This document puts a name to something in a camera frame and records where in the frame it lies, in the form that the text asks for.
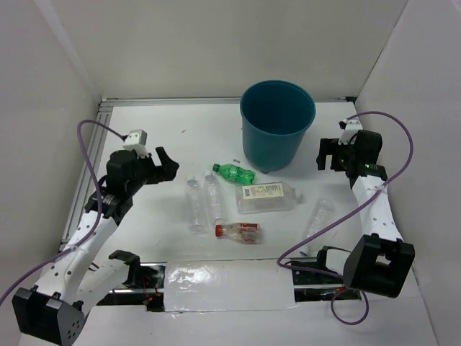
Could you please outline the clear water bottle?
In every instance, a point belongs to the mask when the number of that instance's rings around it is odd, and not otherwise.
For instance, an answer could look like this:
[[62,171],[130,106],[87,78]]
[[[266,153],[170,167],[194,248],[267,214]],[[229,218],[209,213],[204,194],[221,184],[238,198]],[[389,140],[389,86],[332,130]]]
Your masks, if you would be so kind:
[[208,232],[207,211],[202,188],[195,176],[187,178],[185,198],[189,230],[196,236],[205,235]]
[[224,224],[227,221],[227,208],[218,178],[212,171],[205,172],[203,192],[211,226]]
[[[311,237],[318,233],[323,228],[327,227],[334,221],[336,216],[336,209],[333,202],[328,199],[318,199],[313,211],[311,212],[307,226],[302,235],[302,240]],[[313,257],[314,253],[319,251],[323,246],[328,245],[334,236],[333,231],[329,231],[318,238],[312,240],[308,244],[299,248],[299,253],[304,257]]]

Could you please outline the large labelled clear bottle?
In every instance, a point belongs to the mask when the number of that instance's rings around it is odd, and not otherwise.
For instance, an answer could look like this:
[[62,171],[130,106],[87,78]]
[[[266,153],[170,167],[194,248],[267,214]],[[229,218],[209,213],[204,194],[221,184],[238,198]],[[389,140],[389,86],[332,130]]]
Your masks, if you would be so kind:
[[237,186],[235,197],[237,211],[252,214],[292,210],[303,195],[286,182],[270,182]]

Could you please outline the red cap clear bottle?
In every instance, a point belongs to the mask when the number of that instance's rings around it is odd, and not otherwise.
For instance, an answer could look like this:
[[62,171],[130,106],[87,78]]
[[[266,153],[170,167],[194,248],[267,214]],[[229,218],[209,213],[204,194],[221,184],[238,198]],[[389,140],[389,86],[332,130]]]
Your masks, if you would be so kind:
[[239,244],[259,244],[261,235],[257,223],[232,223],[215,226],[215,236]]

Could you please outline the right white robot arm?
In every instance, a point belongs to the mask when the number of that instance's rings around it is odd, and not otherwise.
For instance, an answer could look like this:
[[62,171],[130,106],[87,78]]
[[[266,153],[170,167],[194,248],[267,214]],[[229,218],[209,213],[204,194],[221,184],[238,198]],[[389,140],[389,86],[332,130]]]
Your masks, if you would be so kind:
[[323,283],[342,276],[347,288],[388,298],[397,297],[415,257],[413,245],[404,242],[391,212],[383,166],[377,164],[382,137],[358,130],[344,139],[323,138],[316,159],[319,170],[331,158],[331,169],[344,172],[359,205],[362,237],[351,252],[324,247],[314,273]]

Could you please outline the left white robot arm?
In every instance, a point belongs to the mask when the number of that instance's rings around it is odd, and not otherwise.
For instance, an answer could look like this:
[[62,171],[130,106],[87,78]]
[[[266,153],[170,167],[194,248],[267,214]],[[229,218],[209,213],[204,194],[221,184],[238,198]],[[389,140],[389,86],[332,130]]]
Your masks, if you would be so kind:
[[91,265],[133,206],[144,185],[170,182],[179,164],[164,148],[156,148],[160,165],[151,154],[134,150],[113,152],[107,173],[98,180],[80,223],[61,256],[29,289],[19,288],[12,298],[14,314],[23,334],[56,345],[72,345],[81,334],[91,309],[118,285],[135,287],[142,279],[140,258],[116,250],[100,265]]

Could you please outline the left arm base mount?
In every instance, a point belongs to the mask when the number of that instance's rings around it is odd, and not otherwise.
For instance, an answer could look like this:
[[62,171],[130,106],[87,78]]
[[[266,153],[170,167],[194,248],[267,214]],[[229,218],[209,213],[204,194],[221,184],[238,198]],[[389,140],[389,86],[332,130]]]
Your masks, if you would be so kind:
[[142,306],[149,312],[164,311],[166,263],[142,263],[135,282],[118,285],[98,306]]

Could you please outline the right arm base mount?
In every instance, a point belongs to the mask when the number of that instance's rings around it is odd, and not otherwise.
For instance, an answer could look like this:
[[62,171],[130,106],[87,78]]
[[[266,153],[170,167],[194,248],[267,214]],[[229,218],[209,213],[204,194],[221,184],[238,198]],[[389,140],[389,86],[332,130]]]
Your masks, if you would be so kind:
[[[320,269],[313,257],[288,261],[288,265]],[[341,279],[316,272],[292,270],[295,302],[330,301],[343,288]],[[339,300],[361,300],[358,291],[348,291]]]

